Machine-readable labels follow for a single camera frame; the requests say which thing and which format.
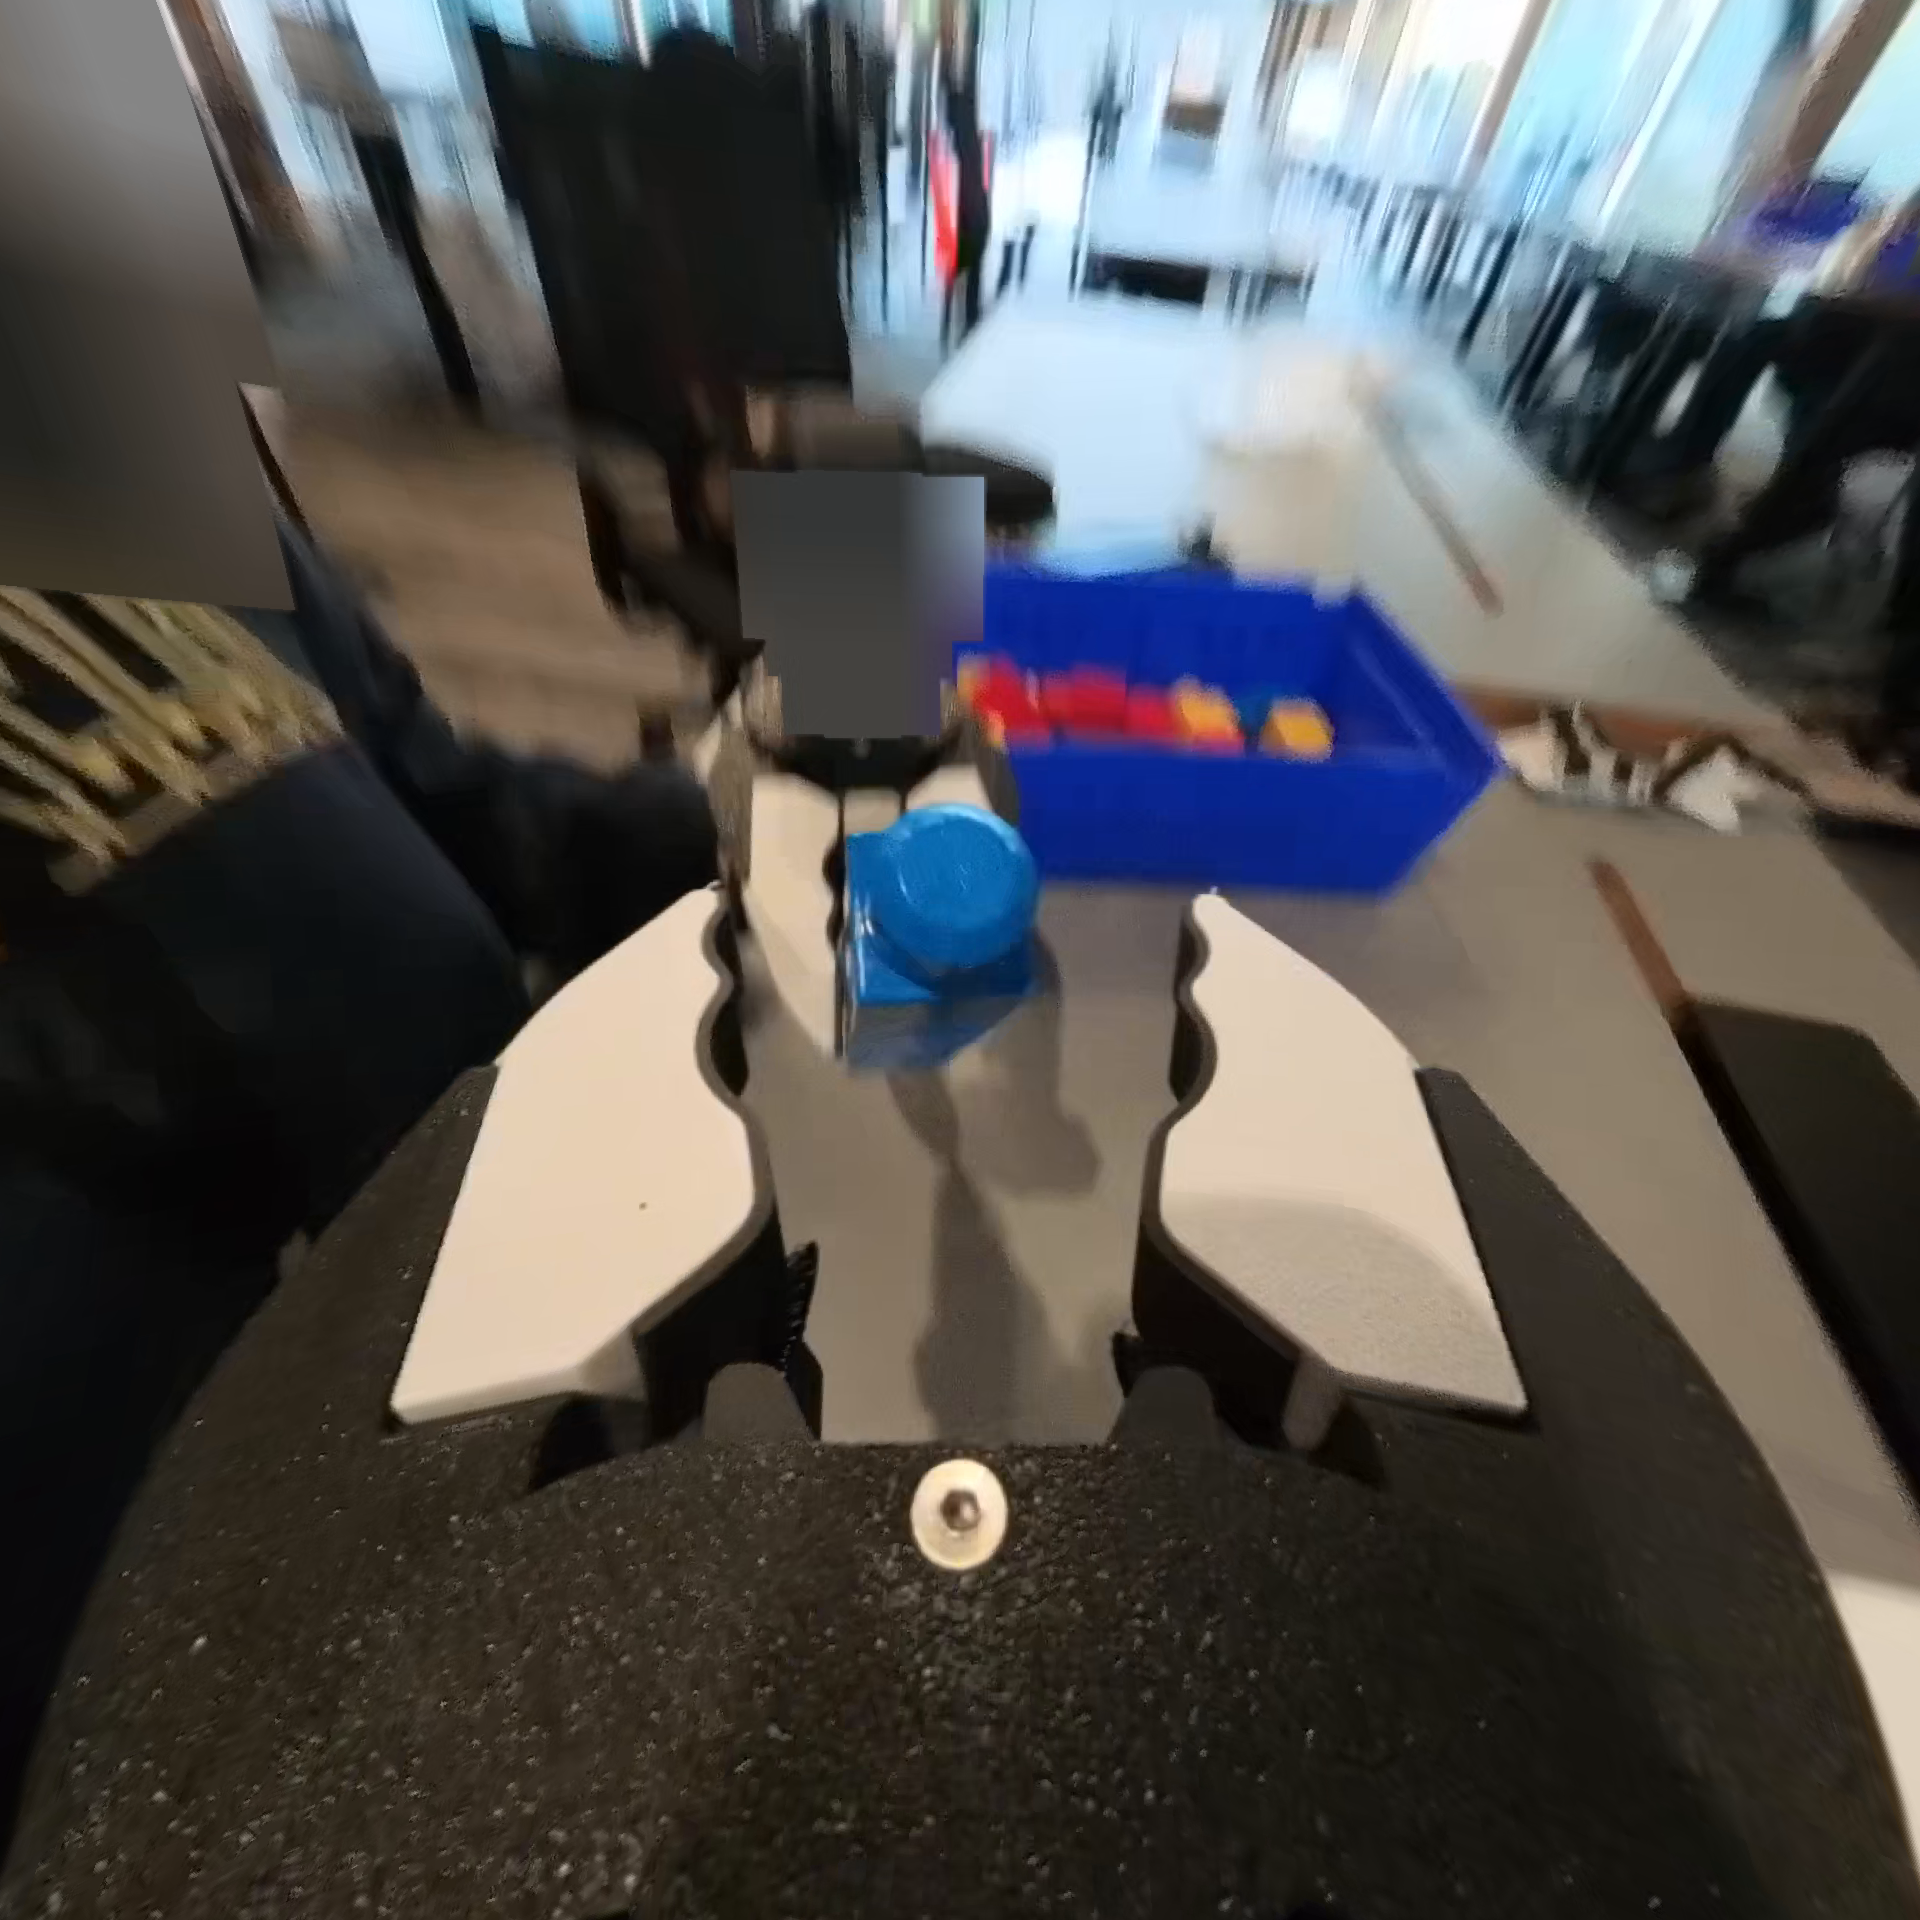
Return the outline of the blue plastic bin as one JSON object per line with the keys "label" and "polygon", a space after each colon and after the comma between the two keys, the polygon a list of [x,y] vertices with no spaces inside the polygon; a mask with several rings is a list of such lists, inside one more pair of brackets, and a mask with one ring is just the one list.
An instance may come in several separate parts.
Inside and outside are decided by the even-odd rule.
{"label": "blue plastic bin", "polygon": [[1217,566],[986,566],[978,646],[1018,672],[1205,676],[1321,700],[1330,759],[1167,745],[997,745],[1038,882],[1391,891],[1500,782],[1492,732],[1357,589]]}

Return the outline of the pile of mega blocks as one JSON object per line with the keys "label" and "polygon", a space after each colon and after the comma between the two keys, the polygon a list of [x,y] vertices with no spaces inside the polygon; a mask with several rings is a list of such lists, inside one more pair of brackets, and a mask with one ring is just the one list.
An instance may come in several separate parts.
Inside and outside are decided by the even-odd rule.
{"label": "pile of mega blocks", "polygon": [[1137,681],[1118,672],[1018,672],[999,656],[957,658],[957,700],[986,745],[1167,745],[1167,751],[1285,751],[1330,759],[1321,700],[1217,696],[1205,676]]}

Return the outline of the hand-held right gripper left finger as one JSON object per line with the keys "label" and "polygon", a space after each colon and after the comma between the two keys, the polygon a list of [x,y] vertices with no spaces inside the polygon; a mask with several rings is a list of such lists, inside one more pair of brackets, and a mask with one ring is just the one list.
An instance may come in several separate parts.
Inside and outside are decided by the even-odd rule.
{"label": "hand-held right gripper left finger", "polygon": [[778,1365],[788,1346],[727,900],[696,889],[496,1051],[391,1412],[634,1403],[683,1434],[712,1365]]}

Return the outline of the white background table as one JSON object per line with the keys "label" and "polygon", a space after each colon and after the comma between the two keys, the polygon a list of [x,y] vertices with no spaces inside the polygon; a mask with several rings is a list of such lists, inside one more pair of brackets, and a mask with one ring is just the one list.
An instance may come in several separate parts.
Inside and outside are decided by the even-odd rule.
{"label": "white background table", "polygon": [[1741,714],[1741,681],[1401,327],[999,306],[922,391],[922,438],[1051,470],[1075,553],[1205,531],[1235,574],[1370,589],[1450,681]]}

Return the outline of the person's left forearm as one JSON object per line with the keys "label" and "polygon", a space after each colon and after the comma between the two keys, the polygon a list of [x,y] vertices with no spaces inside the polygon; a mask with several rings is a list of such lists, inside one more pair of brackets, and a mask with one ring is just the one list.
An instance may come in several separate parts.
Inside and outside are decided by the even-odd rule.
{"label": "person's left forearm", "polygon": [[683,759],[593,771],[462,732],[352,574],[279,516],[295,656],[352,745],[548,982],[723,882],[705,782]]}

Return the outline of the yellow black patterned scarf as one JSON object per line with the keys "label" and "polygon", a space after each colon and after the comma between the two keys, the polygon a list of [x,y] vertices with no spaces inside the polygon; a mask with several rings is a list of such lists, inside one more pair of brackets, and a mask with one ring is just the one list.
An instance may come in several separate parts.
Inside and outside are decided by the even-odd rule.
{"label": "yellow black patterned scarf", "polygon": [[342,738],[334,700],[229,610],[0,589],[6,916],[93,891]]}

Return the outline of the person's torso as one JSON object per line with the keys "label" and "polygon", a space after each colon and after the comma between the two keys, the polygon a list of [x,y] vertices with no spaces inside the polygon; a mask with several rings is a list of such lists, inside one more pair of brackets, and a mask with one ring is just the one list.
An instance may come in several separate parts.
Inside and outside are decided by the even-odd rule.
{"label": "person's torso", "polygon": [[357,745],[82,889],[6,823],[6,1807],[181,1395],[520,1015],[520,964]]}

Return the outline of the white plastic parts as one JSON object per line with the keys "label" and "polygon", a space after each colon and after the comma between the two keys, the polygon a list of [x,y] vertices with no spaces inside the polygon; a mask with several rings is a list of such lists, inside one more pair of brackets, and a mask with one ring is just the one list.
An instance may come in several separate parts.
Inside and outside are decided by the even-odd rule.
{"label": "white plastic parts", "polygon": [[1531,727],[1492,732],[1492,745],[1542,800],[1690,819],[1706,832],[1741,832],[1741,808],[1764,800],[1764,771],[1717,732],[1682,732],[1643,751],[1596,732],[1582,707],[1542,707]]}

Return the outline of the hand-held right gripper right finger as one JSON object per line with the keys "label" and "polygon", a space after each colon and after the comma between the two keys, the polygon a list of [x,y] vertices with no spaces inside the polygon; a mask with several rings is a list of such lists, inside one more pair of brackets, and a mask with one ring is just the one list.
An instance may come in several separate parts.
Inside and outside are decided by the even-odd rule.
{"label": "hand-held right gripper right finger", "polygon": [[1352,1403],[1523,1426],[1415,1051],[1225,891],[1184,911],[1137,1333],[1321,1454]]}

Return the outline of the black table mat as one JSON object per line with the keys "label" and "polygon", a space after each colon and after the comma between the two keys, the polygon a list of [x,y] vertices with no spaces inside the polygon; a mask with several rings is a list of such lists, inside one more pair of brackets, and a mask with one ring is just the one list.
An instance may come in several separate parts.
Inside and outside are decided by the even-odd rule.
{"label": "black table mat", "polygon": [[1698,1001],[1690,1068],[1837,1337],[1895,1374],[1920,1362],[1920,1103],[1837,1015]]}

